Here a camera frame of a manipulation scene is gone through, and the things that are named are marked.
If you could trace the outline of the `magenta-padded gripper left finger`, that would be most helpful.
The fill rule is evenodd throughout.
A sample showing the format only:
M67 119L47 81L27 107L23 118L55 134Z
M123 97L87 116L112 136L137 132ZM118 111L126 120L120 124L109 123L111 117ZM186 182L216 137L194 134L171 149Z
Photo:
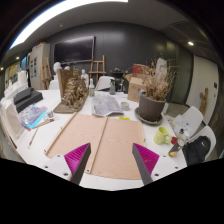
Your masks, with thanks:
M43 165L43 169L79 185L90 154L91 144L87 143L65 155L57 154Z

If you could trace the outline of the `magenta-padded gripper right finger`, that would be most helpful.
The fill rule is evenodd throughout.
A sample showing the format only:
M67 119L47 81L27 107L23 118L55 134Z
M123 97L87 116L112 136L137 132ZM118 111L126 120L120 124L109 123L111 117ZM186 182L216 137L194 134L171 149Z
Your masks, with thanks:
M169 156L158 155L137 143L134 143L132 146L132 154L144 185L150 184L180 169Z

